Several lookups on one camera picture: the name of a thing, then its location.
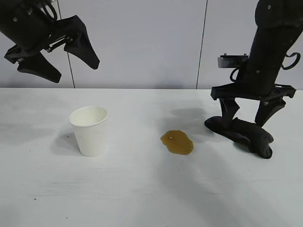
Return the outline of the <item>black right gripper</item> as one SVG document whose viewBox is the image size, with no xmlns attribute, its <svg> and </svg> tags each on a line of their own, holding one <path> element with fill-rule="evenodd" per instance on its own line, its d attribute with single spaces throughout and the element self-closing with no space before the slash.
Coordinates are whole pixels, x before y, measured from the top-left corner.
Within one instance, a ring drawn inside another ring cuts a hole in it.
<svg viewBox="0 0 303 227">
<path fill-rule="evenodd" d="M 231 68 L 232 83 L 212 87 L 211 97 L 219 100 L 223 127 L 230 128 L 233 118 L 240 109 L 236 98 L 259 100 L 255 123 L 262 127 L 286 102 L 281 98 L 294 97 L 296 89 L 290 85 L 276 84 L 282 61 L 275 60 L 219 60 L 219 68 Z"/>
</svg>

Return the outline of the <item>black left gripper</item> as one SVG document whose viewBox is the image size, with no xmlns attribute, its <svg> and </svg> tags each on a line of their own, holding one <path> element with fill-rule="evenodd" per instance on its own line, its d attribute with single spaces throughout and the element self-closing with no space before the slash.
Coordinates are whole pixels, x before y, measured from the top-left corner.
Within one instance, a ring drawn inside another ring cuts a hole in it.
<svg viewBox="0 0 303 227">
<path fill-rule="evenodd" d="M 2 0 L 0 31 L 15 45 L 5 59 L 18 62 L 17 71 L 59 83 L 61 73 L 41 54 L 64 45 L 64 50 L 96 70 L 96 55 L 82 20 L 78 16 L 58 19 L 49 0 Z"/>
</svg>

